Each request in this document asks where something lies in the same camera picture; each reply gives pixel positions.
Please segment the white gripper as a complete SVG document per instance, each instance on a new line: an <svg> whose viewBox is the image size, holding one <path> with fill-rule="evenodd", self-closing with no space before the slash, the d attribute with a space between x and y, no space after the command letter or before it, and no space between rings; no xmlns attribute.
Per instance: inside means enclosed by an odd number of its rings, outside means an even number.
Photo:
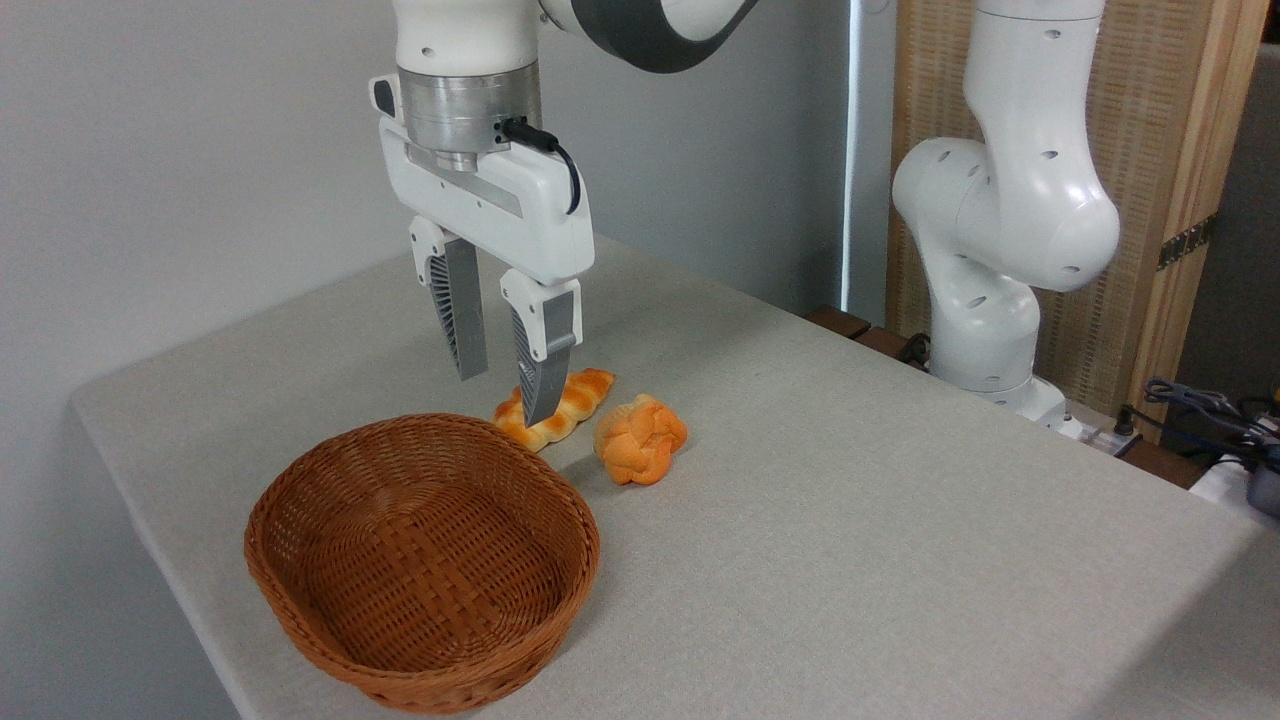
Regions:
<svg viewBox="0 0 1280 720"><path fill-rule="evenodd" d="M534 427L556 414L571 351L582 342L581 284L572 278L595 261L585 183L572 181L558 154L522 143L481 155L474 172L440 167L410 140L399 90L394 76L369 82L390 186L419 215L410 224L419 282L467 380L488 369L472 245L515 268L500 288L512 307L524 424Z"/></svg>

